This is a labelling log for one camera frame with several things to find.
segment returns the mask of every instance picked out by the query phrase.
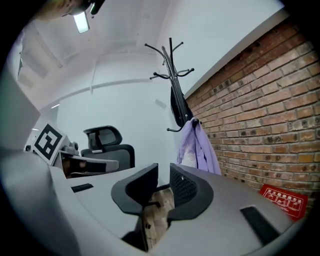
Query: tiled floor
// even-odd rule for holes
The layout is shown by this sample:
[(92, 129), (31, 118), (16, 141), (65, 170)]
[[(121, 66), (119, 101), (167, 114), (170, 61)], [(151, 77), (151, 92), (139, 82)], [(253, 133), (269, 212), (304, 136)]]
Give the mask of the tiled floor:
[(161, 207), (158, 208), (155, 205), (151, 205), (147, 206), (143, 211), (142, 218), (149, 251), (165, 234), (168, 228), (168, 212), (175, 208), (174, 195), (170, 188), (154, 193), (151, 201), (158, 201)]

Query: office chair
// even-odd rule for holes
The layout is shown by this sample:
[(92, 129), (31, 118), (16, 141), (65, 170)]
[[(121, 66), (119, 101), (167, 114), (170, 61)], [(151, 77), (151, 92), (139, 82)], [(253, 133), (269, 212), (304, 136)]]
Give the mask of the office chair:
[(86, 158), (115, 160), (119, 171), (135, 167), (135, 150), (131, 145), (120, 144), (122, 136), (113, 126), (100, 126), (83, 131), (88, 137), (88, 149), (81, 151)]

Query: hanging garment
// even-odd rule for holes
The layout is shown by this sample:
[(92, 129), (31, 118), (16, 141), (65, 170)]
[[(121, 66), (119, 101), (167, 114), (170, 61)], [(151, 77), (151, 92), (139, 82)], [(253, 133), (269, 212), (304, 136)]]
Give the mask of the hanging garment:
[(210, 173), (221, 175), (216, 153), (207, 134), (198, 123), (193, 127), (192, 118), (182, 129), (182, 140), (176, 162), (195, 167)]

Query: metal coat rack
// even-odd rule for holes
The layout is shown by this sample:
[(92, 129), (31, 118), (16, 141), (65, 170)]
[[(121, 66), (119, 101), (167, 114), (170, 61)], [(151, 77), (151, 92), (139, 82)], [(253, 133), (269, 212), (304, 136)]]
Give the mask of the metal coat rack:
[(182, 122), (182, 126), (180, 127), (180, 129), (178, 130), (174, 130), (174, 129), (170, 129), (167, 128), (167, 131), (171, 131), (171, 132), (179, 132), (182, 130), (183, 126), (186, 124), (186, 122), (188, 120), (190, 120), (192, 117), (188, 115), (187, 112), (187, 107), (184, 101), (184, 95), (181, 91), (181, 87), (180, 87), (180, 83), (178, 80), (178, 77), (185, 77), (186, 75), (188, 75), (190, 72), (194, 71), (194, 68), (191, 69), (186, 69), (186, 70), (181, 70), (178, 71), (176, 70), (176, 67), (174, 65), (174, 56), (173, 56), (173, 52), (181, 45), (184, 44), (184, 42), (179, 43), (176, 47), (172, 47), (172, 38), (169, 38), (169, 43), (170, 43), (170, 56), (168, 55), (166, 48), (164, 46), (161, 47), (163, 53), (161, 51), (159, 51), (158, 49), (148, 45), (148, 44), (144, 44), (146, 47), (149, 47), (155, 51), (157, 51), (162, 57), (163, 57), (163, 63), (162, 65), (166, 64), (166, 68), (168, 70), (168, 74), (158, 74), (157, 72), (154, 72), (152, 77), (150, 77), (150, 79), (154, 79), (154, 78), (162, 78), (162, 79), (169, 79), (171, 82), (171, 86), (172, 86), (172, 91), (173, 91), (173, 95), (174, 95), (174, 99), (175, 102), (177, 104), (177, 108), (178, 108), (178, 112), (179, 112), (179, 118), (181, 119)]

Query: red label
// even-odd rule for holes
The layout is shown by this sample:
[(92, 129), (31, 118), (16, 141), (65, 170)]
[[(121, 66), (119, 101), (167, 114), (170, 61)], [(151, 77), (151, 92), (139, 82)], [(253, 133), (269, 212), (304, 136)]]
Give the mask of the red label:
[(263, 185), (259, 193), (279, 206), (294, 221), (301, 219), (305, 215), (308, 202), (306, 195), (286, 191), (267, 184)]

